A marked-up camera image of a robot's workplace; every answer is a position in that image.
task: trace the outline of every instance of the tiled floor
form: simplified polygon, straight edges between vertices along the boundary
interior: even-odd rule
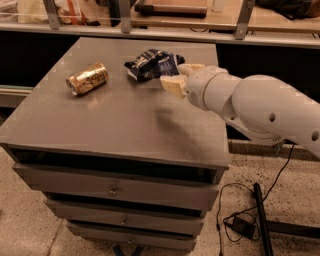
[[[270,148],[253,146],[249,142],[230,142],[231,168],[223,184],[240,182],[252,187],[259,182],[263,193],[286,162],[288,147],[281,158],[275,158]],[[1,256],[111,256],[115,244],[84,240],[72,235],[66,222],[56,218],[44,205],[45,197],[35,192],[12,170],[13,161],[0,149],[0,255]],[[269,220],[309,226],[320,226],[320,162],[298,148],[265,202]],[[248,191],[228,187],[222,194],[222,217],[254,204]],[[218,201],[207,214],[205,225],[193,252],[145,248],[142,256],[209,256],[219,255],[216,226]],[[237,235],[229,232],[233,239]],[[263,255],[261,239],[242,239],[232,243],[222,231],[224,255]],[[320,240],[272,234],[275,255],[320,255]],[[121,244],[125,255],[134,246]]]

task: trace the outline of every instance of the table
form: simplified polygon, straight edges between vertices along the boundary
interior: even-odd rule
[[[201,18],[143,16],[131,10],[134,26],[199,28],[210,30],[235,30],[241,10],[241,0],[225,0],[223,12],[212,11],[213,0],[208,0],[207,16]],[[250,31],[320,33],[320,17],[288,20],[268,9],[255,6],[248,25]]]
[[[147,49],[216,64],[215,45],[80,38],[0,128],[14,170],[76,235],[191,251],[229,168],[224,122],[138,83]],[[82,97],[66,78],[100,61],[109,80]]]

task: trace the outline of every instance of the gold can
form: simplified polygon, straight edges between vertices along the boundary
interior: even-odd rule
[[[102,85],[108,78],[109,74],[105,66],[100,62],[96,62],[87,69],[70,76],[66,82],[73,95],[81,95]]]

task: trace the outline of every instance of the black pole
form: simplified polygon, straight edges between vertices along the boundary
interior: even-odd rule
[[[272,245],[268,230],[268,223],[266,218],[266,213],[264,211],[263,199],[261,195],[260,185],[258,183],[254,184],[254,196],[257,203],[259,222],[260,222],[260,230],[261,237],[263,241],[264,252],[266,256],[273,256]]]

